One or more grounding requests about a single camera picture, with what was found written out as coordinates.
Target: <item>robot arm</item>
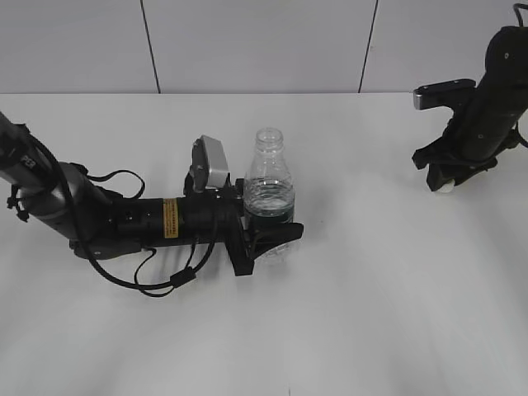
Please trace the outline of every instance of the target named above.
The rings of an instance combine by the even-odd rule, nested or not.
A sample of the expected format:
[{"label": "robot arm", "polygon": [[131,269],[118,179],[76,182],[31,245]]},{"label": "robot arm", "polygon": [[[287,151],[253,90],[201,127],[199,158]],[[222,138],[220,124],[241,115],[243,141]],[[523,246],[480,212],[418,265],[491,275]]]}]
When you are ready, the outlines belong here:
[{"label": "robot arm", "polygon": [[[112,174],[118,172],[132,173]],[[245,229],[243,179],[231,185],[222,144],[207,136],[193,144],[183,197],[140,199],[143,185],[137,196],[124,198],[92,183],[108,177],[90,177],[82,165],[57,162],[24,125],[14,125],[0,113],[0,177],[12,184],[8,207],[16,208],[20,219],[36,217],[66,237],[74,253],[107,280],[136,290],[176,288],[192,281],[216,242],[225,244],[236,276],[251,275],[255,258],[301,238],[304,229],[297,223]],[[126,282],[98,263],[142,249],[196,243],[209,244],[205,257],[163,284]]]},{"label": "robot arm", "polygon": [[503,27],[489,44],[485,64],[477,87],[464,79],[414,92],[418,110],[447,106],[454,112],[442,136],[412,156],[418,169],[429,165],[432,191],[497,166],[499,153],[525,142],[516,124],[528,108],[528,29]]}]

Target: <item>white wall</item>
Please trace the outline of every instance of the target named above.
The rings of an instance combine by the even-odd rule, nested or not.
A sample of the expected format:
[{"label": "white wall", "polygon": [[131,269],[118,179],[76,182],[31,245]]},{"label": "white wall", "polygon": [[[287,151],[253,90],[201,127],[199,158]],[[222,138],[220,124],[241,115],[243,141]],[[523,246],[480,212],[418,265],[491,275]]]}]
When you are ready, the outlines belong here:
[{"label": "white wall", "polygon": [[513,3],[379,0],[362,91],[406,92],[457,78],[479,80],[493,35],[517,24]]},{"label": "white wall", "polygon": [[149,0],[162,92],[356,92],[375,0]]},{"label": "white wall", "polygon": [[[361,91],[480,78],[512,3],[379,0]],[[357,92],[375,0],[144,8],[162,92]],[[156,91],[140,0],[2,1],[1,93]]]},{"label": "white wall", "polygon": [[130,0],[2,0],[0,92],[156,92]]}]

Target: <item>water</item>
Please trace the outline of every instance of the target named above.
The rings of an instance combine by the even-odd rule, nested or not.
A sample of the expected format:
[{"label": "water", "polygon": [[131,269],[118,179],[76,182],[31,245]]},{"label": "water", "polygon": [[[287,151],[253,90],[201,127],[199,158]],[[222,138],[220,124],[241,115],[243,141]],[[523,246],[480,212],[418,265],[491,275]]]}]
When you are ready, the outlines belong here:
[{"label": "water", "polygon": [[269,177],[246,181],[244,208],[250,229],[291,223],[295,211],[295,192],[291,183]]}]

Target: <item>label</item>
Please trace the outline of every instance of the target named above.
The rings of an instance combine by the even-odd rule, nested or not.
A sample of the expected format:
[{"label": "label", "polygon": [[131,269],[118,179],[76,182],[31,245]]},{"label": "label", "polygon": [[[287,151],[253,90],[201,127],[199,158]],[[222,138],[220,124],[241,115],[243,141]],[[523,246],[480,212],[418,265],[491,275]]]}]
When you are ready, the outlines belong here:
[{"label": "label", "polygon": [[163,200],[163,230],[165,239],[178,238],[178,203],[176,199]]}]

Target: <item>white tabletop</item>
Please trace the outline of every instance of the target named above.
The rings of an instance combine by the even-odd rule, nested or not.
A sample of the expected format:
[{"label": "white tabletop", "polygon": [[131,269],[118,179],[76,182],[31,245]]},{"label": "white tabletop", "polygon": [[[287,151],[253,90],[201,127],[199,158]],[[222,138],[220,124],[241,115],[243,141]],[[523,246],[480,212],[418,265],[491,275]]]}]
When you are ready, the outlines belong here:
[{"label": "white tabletop", "polygon": [[[528,393],[524,149],[439,196],[411,156],[450,112],[415,111],[408,94],[7,95],[0,110],[59,160],[142,174],[146,197],[182,194],[202,134],[242,177],[255,132],[274,126],[305,225],[284,266],[235,278],[219,244],[197,280],[149,299],[0,210],[1,395]],[[163,249],[142,280],[166,280],[187,252]],[[104,265],[131,279],[144,257]]]}]

